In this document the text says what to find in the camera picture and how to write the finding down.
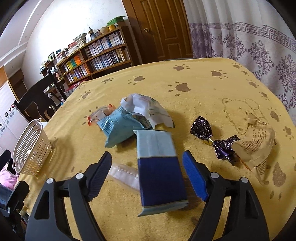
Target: metal rivet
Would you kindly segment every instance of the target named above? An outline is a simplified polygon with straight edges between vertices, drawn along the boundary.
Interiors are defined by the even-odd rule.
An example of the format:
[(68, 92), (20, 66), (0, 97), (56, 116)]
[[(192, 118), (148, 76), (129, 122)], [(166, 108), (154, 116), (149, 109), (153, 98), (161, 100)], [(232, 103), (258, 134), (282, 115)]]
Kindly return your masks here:
[(83, 173), (77, 173), (75, 177), (76, 179), (81, 179), (83, 178), (83, 176), (84, 176)]
[(53, 182), (54, 182), (54, 179), (53, 179), (53, 178), (49, 178), (49, 179), (46, 180), (46, 183), (47, 183), (47, 184), (51, 184), (51, 183), (53, 183)]
[(247, 183), (249, 180), (246, 177), (242, 177), (242, 182)]
[(219, 177), (219, 174), (216, 173), (216, 172), (212, 172), (212, 173), (211, 173), (211, 177), (212, 177), (212, 178), (218, 178), (218, 177)]

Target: wooden bookshelf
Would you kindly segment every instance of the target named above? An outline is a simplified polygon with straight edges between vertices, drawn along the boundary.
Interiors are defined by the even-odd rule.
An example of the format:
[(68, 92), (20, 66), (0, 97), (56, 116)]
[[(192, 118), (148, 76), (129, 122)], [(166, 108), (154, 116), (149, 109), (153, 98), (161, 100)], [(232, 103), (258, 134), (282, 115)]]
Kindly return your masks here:
[[(97, 54), (97, 55), (95, 55), (93, 57), (90, 57), (90, 55), (87, 54), (87, 51), (89, 53), (89, 50), (87, 50), (87, 48), (89, 49), (89, 46), (96, 43), (98, 40), (103, 39), (104, 37), (112, 35), (113, 33), (117, 32), (117, 31), (120, 32), (120, 34), (121, 34), (122, 40), (124, 42), (123, 44), (119, 44), (117, 46), (101, 50), (102, 51), (101, 53), (99, 53), (99, 54)], [(105, 54), (111, 53), (112, 51), (118, 51), (118, 50), (121, 53), (124, 52), (125, 55), (128, 55), (126, 57), (129, 57), (129, 59), (128, 58), (124, 58), (124, 59), (121, 58), (123, 62), (115, 63), (115, 61), (114, 61), (113, 65), (105, 66), (105, 68), (101, 68), (99, 70), (96, 70), (96, 68), (94, 67), (94, 64), (93, 64), (94, 59), (96, 59), (96, 58), (98, 58), (100, 56), (101, 56), (101, 58), (104, 57), (106, 59)], [(64, 65), (77, 55), (82, 56), (82, 62), (77, 64), (72, 69), (67, 70), (64, 67)], [(84, 73), (83, 75), (85, 75), (85, 76), (82, 76), (81, 78), (78, 78), (76, 80), (74, 80), (73, 77), (72, 77), (72, 79), (73, 79), (73, 81), (72, 81), (71, 76), (68, 77), (69, 76), (68, 74), (71, 74), (71, 73), (73, 74), (75, 72), (76, 73), (79, 72), (79, 74), (82, 75), (81, 74), (81, 68), (79, 68), (79, 67), (82, 67), (82, 65), (85, 67), (86, 71), (89, 74), (85, 75), (85, 73)], [(102, 34), (102, 35), (98, 36), (94, 40), (92, 40), (92, 41), (88, 42), (87, 44), (85, 44), (80, 49), (74, 51), (66, 59), (64, 59), (63, 61), (61, 61), (61, 62), (59, 62), (57, 64), (57, 66), (60, 69), (60, 71), (61, 71), (61, 73), (62, 73), (62, 75), (63, 75), (63, 77), (65, 79), (65, 82), (67, 83), (68, 86), (70, 86), (72, 84), (75, 84), (75, 83), (77, 83), (77, 82), (79, 82), (81, 80), (84, 80), (86, 78), (88, 78), (88, 80), (92, 80), (92, 79), (104, 76), (104, 75), (106, 75), (106, 74), (108, 74), (108, 73), (110, 73), (112, 71), (115, 72), (117, 70), (128, 68), (128, 67), (135, 66), (135, 65), (139, 65), (139, 59), (138, 59), (138, 56), (137, 56), (137, 52), (135, 50), (135, 46), (134, 46), (131, 34), (130, 34), (129, 29), (128, 29), (127, 26), (118, 26), (116, 29), (111, 30), (111, 31), (109, 31), (109, 32), (107, 32), (105, 34)]]

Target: pink cloth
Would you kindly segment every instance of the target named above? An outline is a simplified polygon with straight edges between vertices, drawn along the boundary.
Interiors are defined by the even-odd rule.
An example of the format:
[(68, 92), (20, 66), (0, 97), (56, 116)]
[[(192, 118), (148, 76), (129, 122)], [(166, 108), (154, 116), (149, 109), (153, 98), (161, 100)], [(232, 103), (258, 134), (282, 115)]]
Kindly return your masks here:
[(0, 183), (13, 191), (15, 188), (15, 184), (17, 182), (17, 178), (15, 175), (12, 175), (10, 172), (6, 170), (8, 164), (6, 164), (3, 169), (0, 171)]

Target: wooden door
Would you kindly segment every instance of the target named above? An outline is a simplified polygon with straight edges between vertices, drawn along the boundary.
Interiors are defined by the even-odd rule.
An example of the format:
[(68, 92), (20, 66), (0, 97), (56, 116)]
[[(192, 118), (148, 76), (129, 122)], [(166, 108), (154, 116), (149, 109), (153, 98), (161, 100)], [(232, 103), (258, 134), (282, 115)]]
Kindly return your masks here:
[(123, 0), (144, 63), (192, 58), (182, 0)]

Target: white basket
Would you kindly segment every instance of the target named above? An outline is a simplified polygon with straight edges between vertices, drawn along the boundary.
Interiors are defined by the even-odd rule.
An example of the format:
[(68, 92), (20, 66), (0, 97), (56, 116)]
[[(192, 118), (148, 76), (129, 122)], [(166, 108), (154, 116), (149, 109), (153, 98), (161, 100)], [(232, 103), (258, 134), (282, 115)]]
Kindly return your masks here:
[(38, 174), (51, 149), (41, 124), (41, 118), (31, 121), (22, 133), (13, 152), (15, 171), (27, 175)]

